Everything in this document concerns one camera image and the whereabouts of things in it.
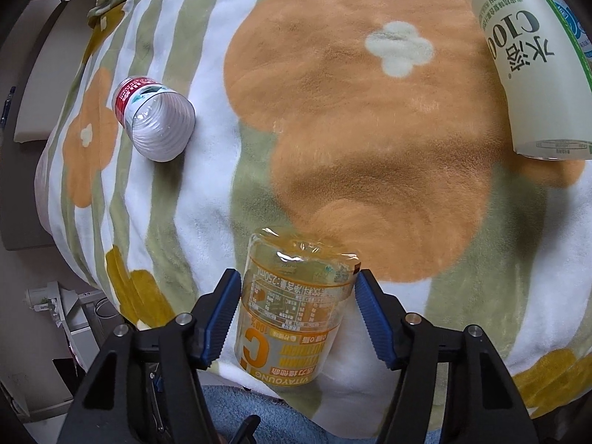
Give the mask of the orange label clear cup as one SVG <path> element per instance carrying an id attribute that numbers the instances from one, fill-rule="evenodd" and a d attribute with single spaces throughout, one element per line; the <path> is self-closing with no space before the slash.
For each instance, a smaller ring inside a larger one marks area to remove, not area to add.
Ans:
<path id="1" fill-rule="evenodd" d="M 273 387 L 313 381 L 327 359 L 361 261 L 341 243 L 257 229 L 243 274 L 235 354 Z"/>

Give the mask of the red label cut bottle cup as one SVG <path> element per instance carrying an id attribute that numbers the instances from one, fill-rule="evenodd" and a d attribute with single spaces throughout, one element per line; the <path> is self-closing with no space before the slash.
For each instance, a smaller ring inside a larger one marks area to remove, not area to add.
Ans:
<path id="1" fill-rule="evenodd" d="M 134 148 L 154 162 L 172 161 L 182 154 L 196 127 L 190 100 L 147 76 L 120 82 L 111 106 Z"/>

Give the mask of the green label cut bottle cup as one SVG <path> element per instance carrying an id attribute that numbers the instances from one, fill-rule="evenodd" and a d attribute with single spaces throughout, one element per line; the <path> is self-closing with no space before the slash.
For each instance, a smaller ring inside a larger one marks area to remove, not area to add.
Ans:
<path id="1" fill-rule="evenodd" d="M 470 0 L 507 96 L 513 149 L 591 157 L 591 68 L 553 0 Z"/>

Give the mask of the blue label cut bottle cup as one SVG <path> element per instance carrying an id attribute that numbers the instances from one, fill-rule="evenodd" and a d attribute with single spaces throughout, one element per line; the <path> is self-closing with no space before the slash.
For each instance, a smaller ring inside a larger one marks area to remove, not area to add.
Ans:
<path id="1" fill-rule="evenodd" d="M 591 39 L 585 32 L 581 22 L 564 0 L 553 0 L 561 15 L 565 18 L 571 32 L 574 34 L 582 52 L 588 60 L 592 58 Z"/>

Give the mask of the white stand on floor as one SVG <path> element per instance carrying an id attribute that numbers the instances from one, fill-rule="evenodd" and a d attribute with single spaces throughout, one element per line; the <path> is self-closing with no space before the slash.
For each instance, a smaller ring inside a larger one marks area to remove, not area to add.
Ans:
<path id="1" fill-rule="evenodd" d="M 124 318 L 103 291 L 79 294 L 58 282 L 25 291 L 27 306 L 34 312 L 47 312 L 57 328 L 65 333 L 69 349 L 87 371 L 108 335 Z"/>

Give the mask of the white headboard cushion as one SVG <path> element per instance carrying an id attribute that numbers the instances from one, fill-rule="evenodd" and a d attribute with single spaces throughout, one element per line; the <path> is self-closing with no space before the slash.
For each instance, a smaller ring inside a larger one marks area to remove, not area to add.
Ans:
<path id="1" fill-rule="evenodd" d="M 30 51 L 17 104 L 13 141 L 46 140 L 58 122 L 66 93 L 89 37 L 85 17 L 92 0 L 35 0 L 17 23 Z"/>

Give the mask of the grey headboard shelf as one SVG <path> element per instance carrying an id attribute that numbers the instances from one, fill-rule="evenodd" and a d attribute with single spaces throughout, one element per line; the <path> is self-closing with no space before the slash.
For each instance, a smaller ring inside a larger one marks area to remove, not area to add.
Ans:
<path id="1" fill-rule="evenodd" d="M 50 246 L 34 177 L 82 61 L 95 0 L 1 0 L 1 241 Z"/>

